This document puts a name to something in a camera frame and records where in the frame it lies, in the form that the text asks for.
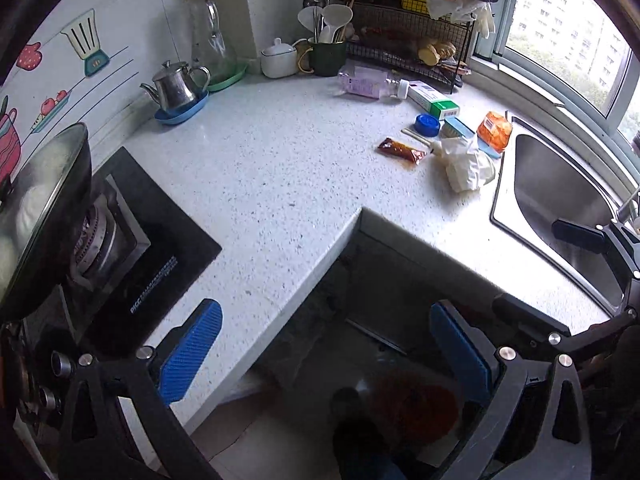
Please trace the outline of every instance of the stainless steel sink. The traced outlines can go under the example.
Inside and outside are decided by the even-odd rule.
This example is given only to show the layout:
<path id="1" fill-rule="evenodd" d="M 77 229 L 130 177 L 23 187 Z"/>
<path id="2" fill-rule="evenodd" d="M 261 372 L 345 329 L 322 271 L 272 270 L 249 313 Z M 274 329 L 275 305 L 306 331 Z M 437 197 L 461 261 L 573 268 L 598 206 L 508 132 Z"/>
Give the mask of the stainless steel sink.
<path id="1" fill-rule="evenodd" d="M 609 223 L 616 210 L 612 192 L 558 139 L 519 118 L 513 118 L 513 124 L 492 222 L 547 258 L 603 309 L 615 314 L 622 290 L 604 257 L 559 242 L 551 231 L 558 218 L 590 227 Z"/>

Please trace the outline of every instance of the glass bottle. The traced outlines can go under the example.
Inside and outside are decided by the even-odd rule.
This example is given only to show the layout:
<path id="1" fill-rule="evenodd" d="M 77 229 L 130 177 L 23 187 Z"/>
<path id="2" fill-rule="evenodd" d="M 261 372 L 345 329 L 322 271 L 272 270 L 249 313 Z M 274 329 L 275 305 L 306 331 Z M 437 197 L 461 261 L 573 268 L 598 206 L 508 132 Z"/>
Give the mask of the glass bottle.
<path id="1" fill-rule="evenodd" d="M 396 97 L 406 99 L 409 82 L 373 68 L 343 67 L 338 73 L 338 81 L 345 92 L 382 99 Z"/>
<path id="2" fill-rule="evenodd" d="M 211 83 L 226 81 L 236 74 L 238 58 L 220 32 L 218 8 L 213 0 L 186 0 L 191 13 L 191 64 L 204 65 Z"/>

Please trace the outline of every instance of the black glass stovetop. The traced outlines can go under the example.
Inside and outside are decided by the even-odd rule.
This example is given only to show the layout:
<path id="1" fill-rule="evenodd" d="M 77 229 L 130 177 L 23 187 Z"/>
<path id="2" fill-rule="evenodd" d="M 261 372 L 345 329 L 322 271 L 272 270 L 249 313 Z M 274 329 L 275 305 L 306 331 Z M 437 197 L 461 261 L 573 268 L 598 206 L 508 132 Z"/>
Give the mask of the black glass stovetop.
<path id="1" fill-rule="evenodd" d="M 143 344 L 222 248 L 175 205 L 125 148 L 104 163 L 94 181 L 109 175 L 151 245 L 96 313 L 81 347 L 103 358 L 121 358 Z"/>

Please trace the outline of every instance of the shoe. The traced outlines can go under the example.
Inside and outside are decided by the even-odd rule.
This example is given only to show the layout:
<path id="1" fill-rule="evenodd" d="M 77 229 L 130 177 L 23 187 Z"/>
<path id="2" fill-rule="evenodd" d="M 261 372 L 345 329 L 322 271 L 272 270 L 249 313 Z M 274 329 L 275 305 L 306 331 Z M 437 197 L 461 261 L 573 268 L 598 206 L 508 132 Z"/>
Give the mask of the shoe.
<path id="1" fill-rule="evenodd" d="M 329 403 L 331 420 L 338 426 L 345 420 L 365 418 L 364 403 L 355 388 L 342 388 L 334 393 Z"/>

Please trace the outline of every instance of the cartoon wall sticker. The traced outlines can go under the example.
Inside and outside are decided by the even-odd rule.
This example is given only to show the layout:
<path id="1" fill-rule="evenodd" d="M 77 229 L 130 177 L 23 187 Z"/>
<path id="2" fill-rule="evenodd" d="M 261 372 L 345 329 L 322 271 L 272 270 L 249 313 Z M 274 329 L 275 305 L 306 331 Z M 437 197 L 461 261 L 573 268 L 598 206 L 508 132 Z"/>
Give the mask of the cartoon wall sticker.
<path id="1" fill-rule="evenodd" d="M 12 108 L 6 113 L 9 97 L 4 96 L 0 106 L 0 182 L 12 171 L 20 161 L 20 137 L 15 131 L 15 118 L 18 110 Z"/>
<path id="2" fill-rule="evenodd" d="M 18 68 L 29 71 L 36 68 L 42 61 L 42 53 L 39 51 L 40 47 L 41 44 L 39 41 L 31 45 L 25 45 L 15 65 Z"/>
<path id="3" fill-rule="evenodd" d="M 61 33 L 68 38 L 80 59 L 84 60 L 85 76 L 91 77 L 108 65 L 109 56 L 100 49 L 93 9 L 72 20 Z"/>
<path id="4" fill-rule="evenodd" d="M 65 107 L 66 103 L 69 101 L 70 95 L 71 90 L 68 92 L 66 90 L 61 90 L 58 92 L 55 99 L 47 97 L 40 105 L 40 114 L 36 117 L 36 120 L 31 127 L 31 133 L 40 133 L 49 121 Z"/>

